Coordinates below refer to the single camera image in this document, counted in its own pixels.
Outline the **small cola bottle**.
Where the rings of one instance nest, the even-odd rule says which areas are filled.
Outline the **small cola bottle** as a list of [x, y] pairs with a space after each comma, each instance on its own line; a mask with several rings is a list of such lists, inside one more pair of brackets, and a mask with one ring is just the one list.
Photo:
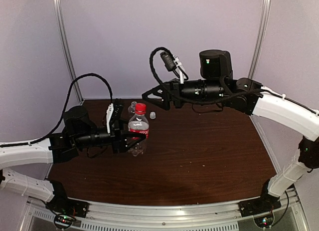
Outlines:
[[138, 141], [129, 152], [136, 157], [139, 154], [143, 154], [147, 148], [147, 139], [149, 136], [150, 124], [146, 118], [147, 106], [144, 103], [137, 103], [135, 105], [135, 114], [130, 118], [128, 122], [128, 128], [130, 132], [136, 134], [143, 134], [146, 137], [142, 141]]

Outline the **white bottle cap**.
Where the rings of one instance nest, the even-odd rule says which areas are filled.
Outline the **white bottle cap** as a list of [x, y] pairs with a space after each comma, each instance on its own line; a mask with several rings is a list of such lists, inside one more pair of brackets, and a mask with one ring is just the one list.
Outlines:
[[150, 113], [150, 119], [156, 119], [156, 113], [154, 111]]

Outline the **red cola bottle cap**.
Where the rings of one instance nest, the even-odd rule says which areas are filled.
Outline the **red cola bottle cap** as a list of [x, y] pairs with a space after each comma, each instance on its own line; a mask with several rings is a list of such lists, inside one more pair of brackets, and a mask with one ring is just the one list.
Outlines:
[[137, 103], [135, 105], [135, 113], [138, 115], [144, 115], [146, 113], [146, 104], [144, 103]]

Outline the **large clear plastic bottle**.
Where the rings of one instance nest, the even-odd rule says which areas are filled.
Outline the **large clear plastic bottle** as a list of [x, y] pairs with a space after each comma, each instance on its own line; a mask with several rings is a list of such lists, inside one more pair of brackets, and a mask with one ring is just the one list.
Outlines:
[[128, 116], [132, 117], [135, 115], [137, 101], [132, 101], [130, 106], [128, 107]]

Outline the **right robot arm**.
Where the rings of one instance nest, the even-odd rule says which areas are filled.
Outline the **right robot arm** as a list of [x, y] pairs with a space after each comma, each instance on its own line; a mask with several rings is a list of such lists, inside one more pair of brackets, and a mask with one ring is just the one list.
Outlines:
[[164, 47], [156, 48], [149, 58], [153, 64], [159, 53], [168, 71], [176, 79], [160, 80], [155, 67], [150, 66], [158, 86], [146, 91], [142, 98], [157, 107], [169, 110], [192, 105], [217, 105], [220, 110], [229, 107], [246, 115], [255, 115], [275, 121], [302, 135], [297, 154], [279, 173], [265, 182], [258, 198], [241, 201], [242, 215], [267, 212], [279, 205], [279, 198], [287, 188], [319, 166], [319, 113], [284, 94], [278, 94], [250, 78], [233, 78], [231, 55], [228, 51], [211, 49], [200, 52], [199, 80], [189, 80], [177, 56]]

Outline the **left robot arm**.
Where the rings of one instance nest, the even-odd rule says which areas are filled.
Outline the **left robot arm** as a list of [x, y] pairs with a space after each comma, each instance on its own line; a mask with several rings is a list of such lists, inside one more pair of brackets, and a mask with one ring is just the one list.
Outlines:
[[26, 164], [65, 163], [80, 151], [111, 146], [114, 153], [138, 152], [136, 148], [147, 139], [149, 125], [145, 120], [146, 107], [139, 103], [130, 121], [121, 118], [123, 105], [110, 104], [106, 123], [98, 127], [83, 106], [75, 106], [63, 113], [64, 129], [38, 140], [0, 145], [0, 188], [27, 195], [45, 202], [49, 209], [69, 212], [74, 204], [63, 185], [55, 181], [41, 181], [15, 173], [10, 168]]

